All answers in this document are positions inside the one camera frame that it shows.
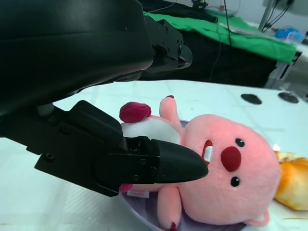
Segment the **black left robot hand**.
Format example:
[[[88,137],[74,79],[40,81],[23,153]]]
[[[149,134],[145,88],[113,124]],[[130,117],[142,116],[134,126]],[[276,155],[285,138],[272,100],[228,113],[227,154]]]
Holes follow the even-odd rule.
[[[136,0],[3,0],[0,3],[0,134],[39,155],[36,169],[106,196],[126,183],[178,183],[208,174],[178,144],[126,138],[86,101],[54,102],[88,87],[190,66],[180,32]]]

